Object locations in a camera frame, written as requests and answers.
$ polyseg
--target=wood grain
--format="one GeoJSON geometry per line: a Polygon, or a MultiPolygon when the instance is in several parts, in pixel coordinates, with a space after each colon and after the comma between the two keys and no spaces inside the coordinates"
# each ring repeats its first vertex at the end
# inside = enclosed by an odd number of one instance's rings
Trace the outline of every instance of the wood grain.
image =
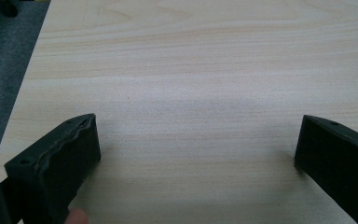
{"type": "Polygon", "coordinates": [[[293,157],[304,114],[358,131],[358,0],[52,1],[0,179],[89,112],[90,223],[353,223],[293,157]]]}

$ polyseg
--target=floor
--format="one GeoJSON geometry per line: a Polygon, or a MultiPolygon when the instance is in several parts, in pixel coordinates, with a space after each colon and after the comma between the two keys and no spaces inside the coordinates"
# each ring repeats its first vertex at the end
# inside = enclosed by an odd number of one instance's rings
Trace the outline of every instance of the floor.
{"type": "Polygon", "coordinates": [[[19,15],[0,13],[0,143],[49,2],[19,2],[19,15]]]}

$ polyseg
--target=wooden table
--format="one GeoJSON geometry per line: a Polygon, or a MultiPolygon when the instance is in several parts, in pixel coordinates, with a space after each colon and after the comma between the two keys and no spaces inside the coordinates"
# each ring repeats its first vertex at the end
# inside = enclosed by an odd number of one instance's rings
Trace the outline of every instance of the wooden table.
{"type": "Polygon", "coordinates": [[[304,114],[358,131],[358,0],[54,0],[0,179],[89,112],[90,223],[353,223],[293,157],[304,114]]]}

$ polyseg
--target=carpeted floor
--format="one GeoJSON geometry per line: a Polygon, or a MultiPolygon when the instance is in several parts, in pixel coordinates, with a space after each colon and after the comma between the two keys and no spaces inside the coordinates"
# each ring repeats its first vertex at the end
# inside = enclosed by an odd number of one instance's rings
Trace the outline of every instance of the carpeted floor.
{"type": "Polygon", "coordinates": [[[19,15],[0,13],[0,143],[49,2],[19,2],[19,15]]]}

